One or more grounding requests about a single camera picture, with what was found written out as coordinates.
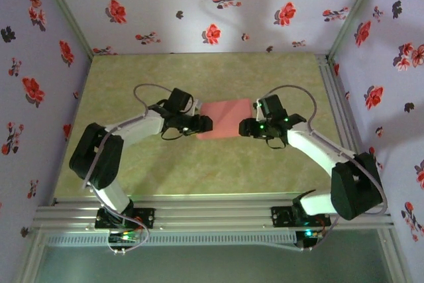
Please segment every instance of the robotic arm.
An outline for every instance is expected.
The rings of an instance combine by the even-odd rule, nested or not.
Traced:
[[[150,135],[164,134],[170,128],[177,129],[181,136],[211,131],[212,120],[208,116],[194,115],[196,108],[198,107],[190,94],[174,89],[169,99],[148,107],[145,116],[122,122],[129,123],[128,125],[117,123],[102,127],[92,123],[85,129],[72,154],[70,168],[82,180],[85,180],[99,151],[101,141],[108,132],[118,127],[107,137],[87,182],[97,197],[108,207],[123,215],[134,217],[133,202],[125,195],[116,180],[122,151]],[[134,226],[116,218],[113,214],[109,214],[107,218],[117,227]]]
[[[258,99],[254,106],[256,118],[240,122],[241,136],[267,142],[278,138],[284,145],[304,152],[331,177],[331,190],[312,190],[294,199],[292,210],[296,219],[337,213],[351,220],[383,201],[380,177],[371,154],[357,155],[331,142],[314,131],[302,116],[288,115],[277,95]]]

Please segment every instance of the white robotic arm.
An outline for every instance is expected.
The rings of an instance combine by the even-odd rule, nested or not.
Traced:
[[[357,155],[313,130],[300,115],[288,115],[277,95],[258,99],[254,106],[256,118],[240,123],[241,136],[267,142],[279,138],[284,145],[304,152],[331,177],[330,190],[313,190],[294,199],[295,218],[337,213],[351,220],[383,201],[380,177],[371,154]]]

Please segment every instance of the floral wallpaper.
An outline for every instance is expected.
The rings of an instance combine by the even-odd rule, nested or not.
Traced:
[[[414,282],[424,251],[422,0],[365,0],[337,51],[362,147],[374,154]]]
[[[94,54],[330,50],[355,0],[65,0]],[[366,33],[361,30],[359,42]]]
[[[50,203],[89,60],[54,0],[0,6],[0,281],[8,283],[36,208]]]

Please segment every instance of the metal frame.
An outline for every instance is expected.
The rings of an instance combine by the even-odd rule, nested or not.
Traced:
[[[317,56],[336,127],[345,148],[358,152],[353,117],[344,105],[333,65]],[[273,206],[291,205],[298,194],[230,194],[133,197],[135,207],[156,209],[150,245],[262,244],[281,246],[295,242],[299,228],[274,228]],[[34,282],[45,247],[105,245],[107,231],[93,228],[99,202],[95,198],[59,198],[50,207],[39,207],[33,224],[30,247],[16,282]],[[339,230],[377,229],[392,282],[411,282],[405,257],[399,248],[390,213],[361,215],[352,221],[339,220]]]

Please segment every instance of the gray cable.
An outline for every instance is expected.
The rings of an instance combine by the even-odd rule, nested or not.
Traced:
[[[351,163],[353,163],[372,183],[373,185],[377,188],[378,192],[380,193],[381,197],[382,197],[382,201],[383,201],[383,207],[382,209],[377,212],[377,213],[370,213],[370,212],[366,212],[365,214],[368,215],[383,215],[385,214],[387,208],[388,208],[388,203],[387,203],[387,197],[386,194],[384,193],[383,188],[381,187],[381,185],[377,182],[377,180],[373,177],[373,175],[371,175],[368,171],[365,170],[364,167],[362,167],[362,165],[360,165],[355,159],[351,158],[348,154],[345,154],[344,152],[342,152],[340,149],[338,149],[337,147],[333,146],[331,143],[327,142],[325,139],[323,139],[321,136],[317,135],[315,133],[315,131],[312,129],[312,120],[314,119],[314,117],[317,114],[317,101],[315,100],[314,96],[305,88],[300,87],[298,85],[292,85],[292,84],[286,84],[286,85],[280,85],[275,87],[274,89],[272,89],[271,91],[269,91],[267,94],[265,94],[263,98],[269,96],[271,93],[274,93],[277,89],[282,89],[285,87],[292,87],[295,89],[299,89],[303,92],[305,92],[310,99],[312,100],[313,103],[313,112],[312,115],[310,116],[310,118],[307,120],[307,128],[309,131],[309,134],[320,140],[322,143],[326,144],[328,147],[330,147],[331,149],[333,149],[334,151],[336,151],[337,153],[340,153],[341,156],[343,156],[345,159],[349,160]],[[335,227],[335,225],[337,224],[337,222],[339,221],[339,216],[337,216],[337,218],[335,219],[335,221],[333,222],[333,224],[329,227],[329,230],[327,231],[326,235],[312,248],[310,248],[310,250],[312,249],[316,249],[319,245],[321,245],[323,242],[325,242],[325,240],[327,239],[329,233],[333,230],[333,228]]]

